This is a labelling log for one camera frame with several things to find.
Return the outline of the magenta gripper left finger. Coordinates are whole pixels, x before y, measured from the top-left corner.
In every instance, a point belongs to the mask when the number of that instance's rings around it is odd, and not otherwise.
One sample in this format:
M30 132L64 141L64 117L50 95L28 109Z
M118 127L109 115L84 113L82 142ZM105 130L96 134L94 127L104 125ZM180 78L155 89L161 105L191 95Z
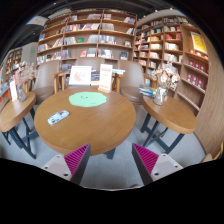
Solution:
M91 147L86 144L66 155L54 156L42 169L79 185L90 155Z

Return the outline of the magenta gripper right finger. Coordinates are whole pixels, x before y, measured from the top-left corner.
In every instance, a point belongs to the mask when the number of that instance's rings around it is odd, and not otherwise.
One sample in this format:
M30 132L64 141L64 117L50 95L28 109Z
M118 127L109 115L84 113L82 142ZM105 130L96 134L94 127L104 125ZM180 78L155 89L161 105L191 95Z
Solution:
M135 143L132 144L132 155L144 185L182 169L168 154L158 155Z

